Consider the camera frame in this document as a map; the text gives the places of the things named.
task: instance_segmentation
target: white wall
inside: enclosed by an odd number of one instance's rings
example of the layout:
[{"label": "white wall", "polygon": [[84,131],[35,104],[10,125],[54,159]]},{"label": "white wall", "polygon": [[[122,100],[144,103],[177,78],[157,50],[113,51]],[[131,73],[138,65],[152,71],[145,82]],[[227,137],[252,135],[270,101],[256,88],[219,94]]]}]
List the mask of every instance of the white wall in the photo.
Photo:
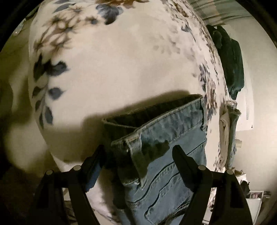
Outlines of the white wall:
[{"label": "white wall", "polygon": [[277,198],[277,49],[254,18],[230,21],[225,28],[235,35],[248,64],[255,115],[253,130],[236,133],[242,148],[237,149],[234,166],[247,174],[251,190],[273,193],[261,221]]}]

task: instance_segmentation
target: jeans pocket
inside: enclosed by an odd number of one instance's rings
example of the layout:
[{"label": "jeans pocket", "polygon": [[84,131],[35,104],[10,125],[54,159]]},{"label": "jeans pocket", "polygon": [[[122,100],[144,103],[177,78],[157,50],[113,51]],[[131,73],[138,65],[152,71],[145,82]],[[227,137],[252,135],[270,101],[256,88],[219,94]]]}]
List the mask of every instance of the jeans pocket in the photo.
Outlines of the jeans pocket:
[{"label": "jeans pocket", "polygon": [[191,197],[192,192],[185,186],[178,173],[159,191],[157,199],[148,208],[145,217],[153,224],[160,224],[176,214],[181,205],[188,204]]}]

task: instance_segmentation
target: jeans waistband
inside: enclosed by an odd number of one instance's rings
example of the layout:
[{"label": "jeans waistband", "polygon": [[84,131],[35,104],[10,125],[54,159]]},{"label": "jeans waistband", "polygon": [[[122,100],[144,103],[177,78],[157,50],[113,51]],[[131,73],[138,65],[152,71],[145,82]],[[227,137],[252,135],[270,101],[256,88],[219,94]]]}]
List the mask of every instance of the jeans waistband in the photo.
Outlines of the jeans waistband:
[{"label": "jeans waistband", "polygon": [[110,117],[103,123],[117,167],[124,168],[125,182],[129,178],[130,183],[137,181],[143,186],[149,162],[162,156],[169,143],[195,126],[200,125],[204,131],[207,112],[202,95],[193,94]]}]

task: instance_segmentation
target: stitching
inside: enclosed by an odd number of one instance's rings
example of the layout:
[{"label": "stitching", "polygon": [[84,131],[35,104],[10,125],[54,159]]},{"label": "stitching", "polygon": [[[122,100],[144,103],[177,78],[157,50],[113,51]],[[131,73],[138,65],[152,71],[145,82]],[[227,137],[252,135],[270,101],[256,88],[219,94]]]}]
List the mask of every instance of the stitching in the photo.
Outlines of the stitching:
[{"label": "stitching", "polygon": [[[198,96],[198,98],[197,98],[197,99],[194,99],[193,101],[198,100],[198,99],[200,99],[200,98],[203,98],[203,96],[202,96],[201,94],[191,94],[191,95],[188,95],[188,96],[186,96],[186,97],[184,97],[184,98],[182,98],[182,99],[188,98],[189,96]],[[170,102],[172,102],[172,101],[162,102],[162,103],[157,103],[157,104],[154,104],[154,105],[151,105],[151,106],[148,106],[148,107],[140,107],[140,108],[138,108],[138,109],[135,109],[135,110],[129,111],[129,112],[127,112],[127,113],[117,114],[117,115],[114,115],[114,116],[108,117],[108,118],[107,118],[107,119],[105,119],[105,120],[112,119],[112,118],[115,118],[115,117],[121,117],[121,116],[124,116],[124,115],[130,115],[130,114],[133,114],[133,113],[136,113],[136,112],[142,111],[143,109],[151,108],[151,107],[154,107],[154,106],[157,106],[157,105],[163,104],[163,103],[170,103]]]},{"label": "stitching", "polygon": [[149,187],[147,189],[147,191],[145,192],[145,194],[138,200],[134,201],[134,202],[131,202],[131,201],[126,201],[128,202],[130,205],[133,205],[133,204],[137,204],[138,202],[141,202],[143,201],[148,195],[149,195],[149,192],[152,188],[154,188],[154,185],[164,176],[164,174],[167,174],[168,172],[172,171],[174,168],[176,167],[175,163],[172,162],[170,163],[169,165],[165,166],[161,171],[160,173],[158,173],[154,179],[150,182],[149,184]]},{"label": "stitching", "polygon": [[[172,188],[172,186],[174,186],[176,183],[178,183],[178,182],[181,180],[181,176],[179,176],[179,177],[177,177],[177,179],[176,179],[175,182],[173,181],[173,179],[174,179],[176,176],[178,176],[178,175],[179,175],[179,173],[177,173],[177,174],[175,174],[174,176],[172,176],[172,177],[170,178],[170,180],[167,182],[167,184],[165,184],[165,186],[162,187],[161,190],[159,190],[159,194],[158,194],[158,196],[157,196],[155,202],[154,202],[151,206],[149,206],[149,207],[148,207],[148,210],[145,212],[145,217],[146,217],[147,220],[149,220],[150,222],[154,223],[154,222],[152,221],[152,219],[150,219],[150,215],[151,215],[151,213],[149,212],[150,209],[151,209],[151,208],[154,208],[154,206],[158,203],[158,201],[161,200],[161,199],[170,191],[170,189]],[[166,186],[168,186],[169,184],[170,184],[170,186],[167,187],[167,190],[166,190],[164,193],[161,194],[161,191],[162,191]],[[182,202],[184,201],[184,199],[185,199],[185,196],[182,196],[181,201],[179,200],[179,202],[180,202],[179,204],[182,204]],[[178,207],[179,207],[179,206],[175,206],[172,210],[175,211]]]},{"label": "stitching", "polygon": [[207,141],[207,138],[205,138],[205,141],[203,141],[200,145],[198,145],[195,149],[191,150],[188,154],[186,155],[189,155],[190,153],[192,153],[194,150],[198,149],[199,147],[201,147],[205,142]]},{"label": "stitching", "polygon": [[154,119],[152,119],[152,120],[150,120],[149,122],[147,122],[147,125],[145,126],[145,125],[142,125],[141,127],[139,127],[139,128],[137,128],[136,130],[134,130],[131,134],[128,134],[128,135],[126,135],[126,136],[124,136],[124,137],[121,137],[120,139],[118,139],[118,140],[115,140],[115,141],[113,141],[112,143],[111,143],[111,146],[114,146],[114,145],[117,145],[117,144],[120,144],[120,143],[122,143],[123,141],[124,141],[124,139],[126,139],[128,136],[129,137],[131,137],[132,135],[134,135],[137,131],[140,131],[140,132],[143,132],[144,130],[146,130],[147,128],[149,128],[150,126],[152,126],[154,123],[156,123],[156,122],[159,122],[159,121],[161,121],[162,119],[164,119],[165,117],[167,117],[167,116],[170,116],[170,115],[172,115],[172,114],[175,114],[175,113],[178,113],[178,112],[181,112],[181,111],[183,111],[183,110],[185,110],[187,107],[189,107],[189,106],[191,106],[192,104],[195,104],[195,103],[198,103],[198,102],[200,102],[200,104],[201,104],[201,98],[203,98],[203,97],[200,97],[200,98],[198,98],[198,99],[195,99],[195,100],[193,100],[192,102],[190,102],[190,103],[187,103],[187,104],[185,104],[183,107],[179,107],[179,108],[177,108],[177,109],[173,109],[172,111],[173,112],[171,112],[170,114],[166,114],[166,115],[161,115],[161,116],[159,116],[158,118],[154,118]]},{"label": "stitching", "polygon": [[198,122],[195,126],[189,128],[188,130],[186,130],[186,131],[180,133],[177,137],[175,137],[175,138],[174,138],[172,141],[170,141],[169,143],[173,142],[176,138],[180,137],[181,135],[183,135],[184,133],[190,131],[191,129],[195,128],[197,125],[199,125],[199,124],[201,124],[201,123],[202,123],[202,121]]}]

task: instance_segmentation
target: brown flower print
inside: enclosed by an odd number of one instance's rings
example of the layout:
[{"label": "brown flower print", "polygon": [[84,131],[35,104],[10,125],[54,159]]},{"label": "brown flower print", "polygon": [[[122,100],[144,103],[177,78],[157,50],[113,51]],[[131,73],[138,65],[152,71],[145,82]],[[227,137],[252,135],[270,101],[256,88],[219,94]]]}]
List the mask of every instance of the brown flower print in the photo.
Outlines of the brown flower print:
[{"label": "brown flower print", "polygon": [[80,19],[73,21],[75,17],[72,17],[70,19],[64,19],[60,23],[56,24],[55,29],[52,31],[50,35],[55,34],[68,34],[69,32],[76,33],[76,28],[78,23],[80,23]]},{"label": "brown flower print", "polygon": [[53,26],[58,24],[59,22],[64,21],[61,14],[55,15],[52,19],[46,22],[43,26]]},{"label": "brown flower print", "polygon": [[44,38],[47,32],[49,31],[50,28],[48,28],[46,31],[44,31],[38,41],[35,41],[34,43],[34,50],[37,52],[40,50],[46,42],[48,42],[48,38]]},{"label": "brown flower print", "polygon": [[76,15],[79,15],[84,10],[84,8],[82,6],[73,5],[69,6],[68,10],[75,13]]},{"label": "brown flower print", "polygon": [[60,49],[69,49],[67,46],[69,41],[70,38],[67,35],[65,35],[63,38],[57,37],[54,41],[50,42],[50,46],[53,47],[52,53],[58,53]]},{"label": "brown flower print", "polygon": [[188,14],[184,11],[184,9],[178,4],[172,1],[173,5],[176,7],[176,10],[181,13],[184,17],[189,17]]},{"label": "brown flower print", "polygon": [[85,21],[93,25],[98,23],[98,20],[94,16],[86,17]]},{"label": "brown flower print", "polygon": [[96,0],[97,4],[108,4],[111,6],[124,6],[125,8],[134,8],[134,2],[149,2],[149,0]]}]

